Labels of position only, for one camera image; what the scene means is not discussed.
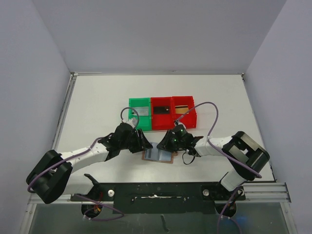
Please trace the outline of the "tan leather card holder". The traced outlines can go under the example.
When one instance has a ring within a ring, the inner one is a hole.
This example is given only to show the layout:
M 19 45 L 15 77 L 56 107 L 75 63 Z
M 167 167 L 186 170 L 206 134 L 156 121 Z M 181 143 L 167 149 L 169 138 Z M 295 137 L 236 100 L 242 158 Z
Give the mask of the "tan leather card holder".
M 156 142 L 152 142 L 151 143 L 153 145 L 152 149 L 155 149 L 158 151 L 158 159 L 156 161 L 152 161 L 152 160 L 145 160 L 144 159 L 144 153 L 145 151 L 142 153 L 142 160 L 145 161 L 151 161 L 151 162 L 160 162 L 160 163 L 169 163 L 169 164 L 173 164 L 174 158 L 178 155 L 178 153 L 171 153 L 171 152 L 167 152 L 164 150 L 159 150 L 156 146 L 157 143 Z

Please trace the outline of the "grey striped card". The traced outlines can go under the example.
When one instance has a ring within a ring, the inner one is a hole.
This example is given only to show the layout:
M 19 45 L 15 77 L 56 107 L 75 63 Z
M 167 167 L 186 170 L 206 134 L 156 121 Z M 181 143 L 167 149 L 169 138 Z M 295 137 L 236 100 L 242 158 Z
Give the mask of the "grey striped card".
M 158 159 L 158 151 L 155 149 L 146 150 L 144 153 L 144 159 L 156 161 Z

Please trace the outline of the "red double plastic bin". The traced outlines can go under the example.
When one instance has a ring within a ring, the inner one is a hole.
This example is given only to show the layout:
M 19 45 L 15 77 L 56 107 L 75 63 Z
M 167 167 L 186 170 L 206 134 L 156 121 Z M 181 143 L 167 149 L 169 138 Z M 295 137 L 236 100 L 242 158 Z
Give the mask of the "red double plastic bin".
M 189 110 L 195 106 L 193 96 L 173 96 L 173 97 L 152 97 L 151 113 L 152 113 L 152 130 L 169 130 L 175 126 L 175 121 L 182 115 L 175 113 L 176 105 L 187 105 Z M 170 114 L 155 115 L 154 106 L 169 106 Z

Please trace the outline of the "green plastic bin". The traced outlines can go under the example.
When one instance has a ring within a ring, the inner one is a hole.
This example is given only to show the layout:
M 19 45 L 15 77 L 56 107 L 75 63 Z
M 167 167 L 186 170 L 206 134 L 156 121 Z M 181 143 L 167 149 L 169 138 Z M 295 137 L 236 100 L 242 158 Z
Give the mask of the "green plastic bin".
M 139 116 L 139 122 L 137 129 L 142 129 L 143 131 L 152 130 L 152 114 L 151 114 L 151 99 L 149 97 L 145 98 L 130 98 L 129 107 L 149 107 L 149 116 Z

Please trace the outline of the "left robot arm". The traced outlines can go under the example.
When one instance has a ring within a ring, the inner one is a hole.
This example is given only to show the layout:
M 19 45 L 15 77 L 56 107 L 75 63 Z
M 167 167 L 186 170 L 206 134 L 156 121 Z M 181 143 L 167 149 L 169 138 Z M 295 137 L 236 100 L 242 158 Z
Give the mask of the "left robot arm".
M 132 154 L 152 149 L 141 129 L 128 122 L 118 125 L 113 133 L 96 138 L 90 146 L 64 153 L 50 150 L 44 154 L 26 179 L 27 190 L 36 193 L 45 204 L 61 195 L 79 194 L 88 200 L 99 195 L 98 183 L 89 175 L 73 177 L 72 173 L 95 163 L 106 162 L 122 150 Z

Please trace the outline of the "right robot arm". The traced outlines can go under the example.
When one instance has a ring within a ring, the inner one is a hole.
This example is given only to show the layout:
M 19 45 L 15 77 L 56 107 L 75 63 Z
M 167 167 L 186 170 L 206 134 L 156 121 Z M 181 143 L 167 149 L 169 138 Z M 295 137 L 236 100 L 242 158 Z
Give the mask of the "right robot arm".
M 185 151 L 191 156 L 224 156 L 233 169 L 227 172 L 217 187 L 218 196 L 229 199 L 245 182 L 260 178 L 260 171 L 269 162 L 268 152 L 243 131 L 228 137 L 193 136 L 184 125 L 168 130 L 157 148 L 167 152 Z

